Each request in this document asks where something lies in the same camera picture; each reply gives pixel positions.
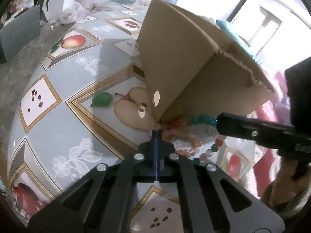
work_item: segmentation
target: white plastic bag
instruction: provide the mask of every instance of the white plastic bag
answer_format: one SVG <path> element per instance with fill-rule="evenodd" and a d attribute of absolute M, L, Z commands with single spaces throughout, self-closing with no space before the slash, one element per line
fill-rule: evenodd
<path fill-rule="evenodd" d="M 83 19 L 87 13 L 88 11 L 83 8 L 80 3 L 75 2 L 60 14 L 59 20 L 62 24 L 75 23 L 76 21 Z"/>

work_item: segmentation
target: clear plastic bag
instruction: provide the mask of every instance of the clear plastic bag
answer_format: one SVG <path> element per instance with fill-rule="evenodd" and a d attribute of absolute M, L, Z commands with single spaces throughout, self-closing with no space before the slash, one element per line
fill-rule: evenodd
<path fill-rule="evenodd" d="M 88 11 L 80 3 L 75 2 L 60 14 L 59 20 L 62 24 L 75 23 L 83 19 L 87 14 Z"/>

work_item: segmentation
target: torn cardboard edge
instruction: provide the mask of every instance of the torn cardboard edge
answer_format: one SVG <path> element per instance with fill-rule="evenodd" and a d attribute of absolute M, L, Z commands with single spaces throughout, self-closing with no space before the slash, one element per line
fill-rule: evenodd
<path fill-rule="evenodd" d="M 152 107 L 157 121 L 222 112 L 246 116 L 274 93 L 234 40 L 177 6 L 152 0 L 138 43 L 150 102 L 156 91 L 161 96 Z"/>

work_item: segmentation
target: gray floor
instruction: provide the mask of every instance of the gray floor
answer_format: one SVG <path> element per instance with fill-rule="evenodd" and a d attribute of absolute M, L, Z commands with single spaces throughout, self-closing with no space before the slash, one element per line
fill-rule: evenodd
<path fill-rule="evenodd" d="M 4 154 L 14 113 L 29 78 L 40 65 L 57 40 L 72 26 L 61 25 L 51 30 L 49 24 L 41 27 L 41 35 L 21 49 L 9 63 L 0 64 L 0 143 Z"/>

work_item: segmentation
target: cardboard box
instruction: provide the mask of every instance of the cardboard box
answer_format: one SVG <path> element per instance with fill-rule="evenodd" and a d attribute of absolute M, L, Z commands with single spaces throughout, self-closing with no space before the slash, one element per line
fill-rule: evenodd
<path fill-rule="evenodd" d="M 14 18 L 0 30 L 0 63 L 11 61 L 31 40 L 40 36 L 40 6 Z"/>
<path fill-rule="evenodd" d="M 222 112 L 246 116 L 274 94 L 259 65 L 229 36 L 189 11 L 152 0 L 138 37 L 157 121 Z"/>

